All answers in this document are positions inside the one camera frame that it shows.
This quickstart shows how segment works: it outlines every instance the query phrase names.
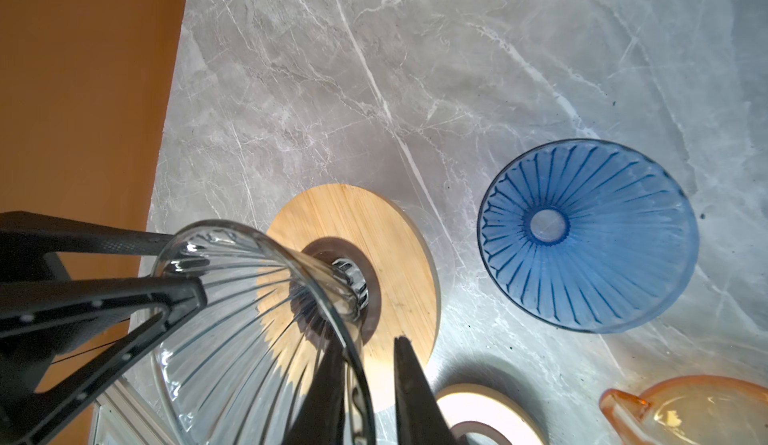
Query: marble veining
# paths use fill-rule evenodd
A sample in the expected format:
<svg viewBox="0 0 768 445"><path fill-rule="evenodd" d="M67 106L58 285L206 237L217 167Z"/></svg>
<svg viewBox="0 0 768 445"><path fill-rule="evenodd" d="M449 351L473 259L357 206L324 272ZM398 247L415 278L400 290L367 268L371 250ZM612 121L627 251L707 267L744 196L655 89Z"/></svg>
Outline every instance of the marble veining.
<svg viewBox="0 0 768 445"><path fill-rule="evenodd" d="M265 230L312 186L377 192L436 259L435 389L483 383L553 445L618 445L606 388L690 373L768 384L767 25L768 0L187 0L148 229ZM571 137L659 162L699 218L686 291L623 334L527 316L478 253L496 173ZM151 402L145 368L130 377ZM396 441L393 417L378 417L381 443Z"/></svg>

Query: marble countertop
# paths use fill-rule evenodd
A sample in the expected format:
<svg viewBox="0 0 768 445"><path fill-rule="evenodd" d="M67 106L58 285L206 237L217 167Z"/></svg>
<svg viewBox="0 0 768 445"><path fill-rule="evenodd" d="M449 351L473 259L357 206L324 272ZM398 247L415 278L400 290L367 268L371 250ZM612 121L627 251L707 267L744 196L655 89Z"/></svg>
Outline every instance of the marble countertop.
<svg viewBox="0 0 768 445"><path fill-rule="evenodd" d="M767 25L768 0L187 0L148 229L266 230L312 186L377 192L436 261L433 387L494 387L552 445L619 445L607 388L768 384ZM623 334L524 314L478 254L496 173L571 137L645 153L699 217L685 293ZM393 418L378 416L380 443L396 442Z"/></svg>

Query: brown cabinet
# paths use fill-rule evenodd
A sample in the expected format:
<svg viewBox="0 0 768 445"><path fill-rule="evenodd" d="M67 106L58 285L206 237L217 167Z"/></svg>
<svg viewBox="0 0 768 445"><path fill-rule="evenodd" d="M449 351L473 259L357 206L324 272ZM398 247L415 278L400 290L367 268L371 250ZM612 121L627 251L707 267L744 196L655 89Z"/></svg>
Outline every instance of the brown cabinet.
<svg viewBox="0 0 768 445"><path fill-rule="evenodd" d="M0 212L144 230L184 2L0 0ZM138 270L137 258L64 263L75 278ZM56 363L41 387L95 353ZM54 442L86 443L90 420L82 413Z"/></svg>

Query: round wooden base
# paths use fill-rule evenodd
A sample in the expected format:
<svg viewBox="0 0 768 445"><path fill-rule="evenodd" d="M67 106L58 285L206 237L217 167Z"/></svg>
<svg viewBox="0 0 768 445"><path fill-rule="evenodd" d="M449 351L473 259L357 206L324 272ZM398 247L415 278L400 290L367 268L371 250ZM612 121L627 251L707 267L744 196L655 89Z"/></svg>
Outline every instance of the round wooden base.
<svg viewBox="0 0 768 445"><path fill-rule="evenodd" d="M372 330L369 327L367 334L363 324L363 337L368 337L362 347L362 363L374 410L393 405L395 338L408 337L425 367L439 322L437 275L416 228L400 209L377 194L355 186L329 184L294 197L280 210L266 234L286 248L305 252L328 244L332 248L334 241L321 239L342 239L367 258L380 297L376 304L377 297L372 293L370 308L380 305L380 310L379 314L369 314L371 319L378 315L379 321ZM313 242L320 246L307 248Z"/></svg>

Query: black wire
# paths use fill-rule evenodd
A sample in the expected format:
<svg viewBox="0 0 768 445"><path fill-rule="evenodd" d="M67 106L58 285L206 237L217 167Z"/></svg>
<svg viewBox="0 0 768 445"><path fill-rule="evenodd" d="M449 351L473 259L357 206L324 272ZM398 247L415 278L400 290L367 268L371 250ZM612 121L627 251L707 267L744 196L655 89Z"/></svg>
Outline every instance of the black wire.
<svg viewBox="0 0 768 445"><path fill-rule="evenodd" d="M108 344L103 344L103 345L99 345L98 347L89 348L88 350L86 350L86 351L82 351L82 352L80 352L80 353L78 353L78 354L70 355L69 357L63 358L63 359L61 359L61 360L53 361L53 362L51 362L51 365L53 365L54 363L62 363L63 361L67 361L67 360L69 360L70 358L75 358L75 357L77 357L77 356L79 356L79 355L82 355L82 354L87 354L87 353L89 353L90 351L98 350L99 348L104 348L104 347L107 347L108 345L114 344L115 342L119 342L119 341L120 341L120 340L122 340L122 339L123 339L123 338L122 338L122 337L120 337L118 340L113 340L113 341L109 342Z"/></svg>
<svg viewBox="0 0 768 445"><path fill-rule="evenodd" d="M130 317L128 317L128 318L125 318L124 320L120 320L120 321L118 322L118 324L121 324L121 323L123 323L123 322L126 322L126 321L129 321L129 320L130 320ZM75 358L75 357L77 357L78 355L87 354L87 353L89 353L90 351L98 350L99 348L104 348L104 347L106 347L107 345L111 345L111 344L114 344L116 341L119 341L119 340L121 340L121 338L119 338L118 340L113 340L113 341L109 342L108 344L103 344L103 345L99 345L98 347L89 348L88 350L82 351L82 352L80 352L80 353L78 353L78 354L70 355L69 357L63 358L63 359L61 359L61 360L53 361L53 362L51 362L51 365L53 365L54 363L61 363L61 362L63 362L63 361L69 360L70 358Z"/></svg>

